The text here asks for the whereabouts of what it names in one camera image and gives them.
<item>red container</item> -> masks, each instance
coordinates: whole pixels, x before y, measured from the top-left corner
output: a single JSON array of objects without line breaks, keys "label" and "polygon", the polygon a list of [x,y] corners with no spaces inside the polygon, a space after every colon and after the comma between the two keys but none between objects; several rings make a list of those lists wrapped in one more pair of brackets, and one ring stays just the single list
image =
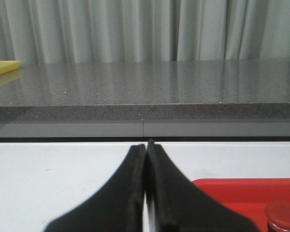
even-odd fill
[{"label": "red container", "polygon": [[271,201],[290,203],[290,178],[198,179],[198,188],[225,207],[250,218],[267,232],[265,206]]}]

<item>curtain fold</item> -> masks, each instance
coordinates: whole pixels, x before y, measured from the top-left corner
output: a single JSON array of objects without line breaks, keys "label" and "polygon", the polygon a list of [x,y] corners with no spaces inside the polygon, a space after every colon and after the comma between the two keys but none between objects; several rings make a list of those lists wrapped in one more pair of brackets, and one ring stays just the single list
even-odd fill
[{"label": "curtain fold", "polygon": [[290,0],[0,0],[0,60],[290,58]]}]

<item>red lid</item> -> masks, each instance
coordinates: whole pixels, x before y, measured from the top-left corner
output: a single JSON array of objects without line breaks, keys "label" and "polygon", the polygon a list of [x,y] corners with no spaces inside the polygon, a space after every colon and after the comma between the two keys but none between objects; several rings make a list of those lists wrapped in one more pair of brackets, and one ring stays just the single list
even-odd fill
[{"label": "red lid", "polygon": [[275,201],[265,207],[265,214],[269,222],[277,227],[290,231],[290,203]]}]

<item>curtain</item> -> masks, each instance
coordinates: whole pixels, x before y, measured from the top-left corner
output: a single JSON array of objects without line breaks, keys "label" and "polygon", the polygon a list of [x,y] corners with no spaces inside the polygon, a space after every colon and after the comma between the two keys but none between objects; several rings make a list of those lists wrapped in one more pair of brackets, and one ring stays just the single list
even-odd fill
[{"label": "curtain", "polygon": [[0,0],[0,60],[290,58],[290,0]]}]

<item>speckled stone surface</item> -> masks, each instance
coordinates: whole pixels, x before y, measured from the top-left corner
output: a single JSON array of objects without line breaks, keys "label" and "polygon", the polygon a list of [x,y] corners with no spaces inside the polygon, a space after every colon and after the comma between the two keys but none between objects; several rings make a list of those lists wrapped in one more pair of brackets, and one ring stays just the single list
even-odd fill
[{"label": "speckled stone surface", "polygon": [[290,120],[290,59],[46,64],[19,71],[0,76],[0,123]]}]

